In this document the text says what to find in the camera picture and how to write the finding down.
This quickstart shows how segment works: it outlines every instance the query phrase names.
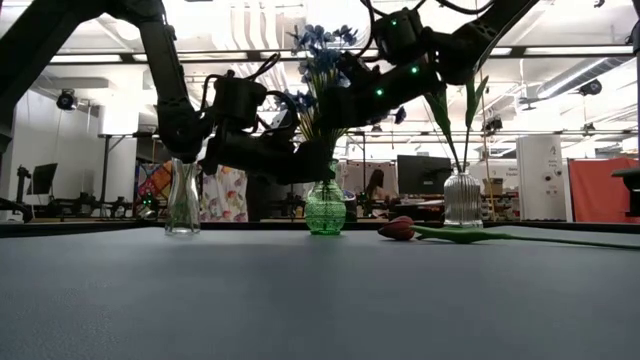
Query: monitor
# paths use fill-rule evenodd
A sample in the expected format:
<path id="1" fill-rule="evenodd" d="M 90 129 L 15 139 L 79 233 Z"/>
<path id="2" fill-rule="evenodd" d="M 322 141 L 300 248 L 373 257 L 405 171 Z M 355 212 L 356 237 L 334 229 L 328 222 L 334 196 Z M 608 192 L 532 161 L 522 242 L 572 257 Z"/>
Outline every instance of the monitor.
<path id="1" fill-rule="evenodd" d="M 398 155 L 398 190 L 401 195 L 444 194 L 451 172 L 449 158 Z"/>
<path id="2" fill-rule="evenodd" d="M 27 189 L 27 195 L 49 194 L 57 168 L 58 164 L 36 166 L 31 175 L 31 184 Z"/>

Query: wall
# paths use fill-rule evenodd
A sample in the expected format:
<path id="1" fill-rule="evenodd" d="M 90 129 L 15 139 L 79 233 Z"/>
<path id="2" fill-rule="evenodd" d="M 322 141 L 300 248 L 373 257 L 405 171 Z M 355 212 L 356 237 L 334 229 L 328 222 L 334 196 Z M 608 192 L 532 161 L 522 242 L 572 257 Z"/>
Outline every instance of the wall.
<path id="1" fill-rule="evenodd" d="M 15 200 L 18 166 L 33 173 L 35 166 L 50 163 L 58 163 L 54 196 L 76 198 L 83 187 L 92 193 L 94 168 L 102 163 L 97 118 L 90 118 L 87 132 L 87 113 L 61 111 L 53 99 L 29 90 L 16 107 L 14 121 L 13 141 L 3 157 L 0 196 Z M 24 201 L 45 204 L 48 198 L 28 195 Z"/>

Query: table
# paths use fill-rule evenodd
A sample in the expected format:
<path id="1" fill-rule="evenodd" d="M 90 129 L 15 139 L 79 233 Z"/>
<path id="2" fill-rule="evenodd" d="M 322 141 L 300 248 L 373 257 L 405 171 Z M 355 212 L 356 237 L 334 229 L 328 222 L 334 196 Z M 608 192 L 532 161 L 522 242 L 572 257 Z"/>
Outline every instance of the table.
<path id="1" fill-rule="evenodd" d="M 635 360 L 638 274 L 635 251 L 373 231 L 5 238 L 0 359 Z"/>

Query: ceiling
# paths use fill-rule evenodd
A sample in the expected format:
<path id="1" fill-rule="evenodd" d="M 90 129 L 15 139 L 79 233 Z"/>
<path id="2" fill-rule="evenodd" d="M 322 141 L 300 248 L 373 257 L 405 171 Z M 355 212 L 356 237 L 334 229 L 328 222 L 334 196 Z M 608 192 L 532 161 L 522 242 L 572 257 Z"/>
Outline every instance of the ceiling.
<path id="1" fill-rule="evenodd" d="M 455 0 L 456 4 L 474 8 L 486 0 Z M 30 1 L 4 0 L 0 14 L 0 34 L 20 16 Z M 287 32 L 295 25 L 321 24 L 333 29 L 348 24 L 359 34 L 368 33 L 366 9 L 358 0 L 216 0 L 213 2 L 185 2 L 165 0 L 169 22 L 175 26 L 178 40 L 176 48 L 182 54 L 198 51 L 290 49 Z M 373 0 L 374 6 L 384 12 L 402 7 L 413 7 L 417 1 Z M 473 16 L 458 14 L 441 8 L 435 1 L 427 1 L 420 9 L 423 25 L 436 31 L 452 32 Z M 606 0 L 600 8 L 585 0 L 540 0 L 540 2 L 501 40 L 499 46 L 527 45 L 607 45 L 624 44 L 637 21 L 631 0 Z M 361 47 L 367 37 L 362 36 L 356 47 Z M 65 43 L 59 54 L 122 54 L 143 52 L 137 29 L 127 23 L 103 15 L 80 25 Z M 585 122 L 595 122 L 598 130 L 637 128 L 637 72 L 635 60 L 630 60 L 598 76 L 603 91 L 597 96 L 582 97 L 565 92 L 551 100 L 521 105 L 522 98 L 531 99 L 538 86 L 549 81 L 560 81 L 567 71 L 584 70 L 601 59 L 572 58 L 505 58 L 490 59 L 482 68 L 482 75 L 489 76 L 488 91 L 483 104 L 486 112 L 479 112 L 473 129 L 480 130 L 483 118 L 499 114 L 504 130 L 546 131 L 579 130 Z M 383 71 L 390 69 L 380 63 Z M 259 64 L 247 61 L 238 63 L 185 63 L 185 77 L 194 104 L 202 96 L 204 78 L 221 74 L 232 68 L 240 75 L 255 72 Z M 143 73 L 142 84 L 131 84 L 132 74 Z M 76 88 L 82 99 L 93 103 L 108 104 L 123 92 L 131 96 L 136 88 L 136 103 L 141 113 L 140 122 L 155 122 L 156 96 L 153 80 L 146 65 L 51 65 L 43 73 L 43 79 L 35 86 L 52 93 L 59 92 L 65 84 L 86 80 Z M 297 64 L 281 62 L 260 80 L 268 88 L 290 91 L 304 90 L 300 82 Z M 466 101 L 463 89 L 449 87 L 448 97 L 454 130 L 464 129 Z M 265 108 L 273 106 L 265 103 Z M 432 131 L 430 111 L 421 98 L 405 104 L 408 116 L 401 125 L 393 125 L 391 119 L 382 123 L 384 131 L 394 131 L 393 141 L 427 142 L 429 136 L 401 135 L 402 132 Z M 275 115 L 265 112 L 263 117 Z M 586 146 L 611 146 L 625 136 L 601 136 L 598 141 L 585 142 Z M 517 136 L 496 137 L 491 141 L 513 143 Z M 567 142 L 582 141 L 582 136 L 565 137 Z M 482 138 L 472 137 L 479 142 Z M 370 142 L 386 143 L 390 136 L 369 138 Z"/>

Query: ribbed glass vase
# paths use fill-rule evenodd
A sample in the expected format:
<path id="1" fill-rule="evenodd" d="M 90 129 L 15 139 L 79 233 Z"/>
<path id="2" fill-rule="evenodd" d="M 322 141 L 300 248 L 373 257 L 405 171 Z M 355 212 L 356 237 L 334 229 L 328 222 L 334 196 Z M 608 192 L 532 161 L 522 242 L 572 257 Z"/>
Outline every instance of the ribbed glass vase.
<path id="1" fill-rule="evenodd" d="M 453 174 L 444 183 L 444 226 L 482 227 L 478 179 L 466 173 Z"/>
<path id="2" fill-rule="evenodd" d="M 196 186 L 196 163 L 185 164 L 171 159 L 171 193 L 167 203 L 167 235 L 189 235 L 200 232 L 200 202 Z"/>
<path id="3" fill-rule="evenodd" d="M 330 165 L 335 171 L 337 161 Z M 305 222 L 313 235 L 339 235 L 344 226 L 347 208 L 344 193 L 335 179 L 318 181 L 307 196 Z"/>

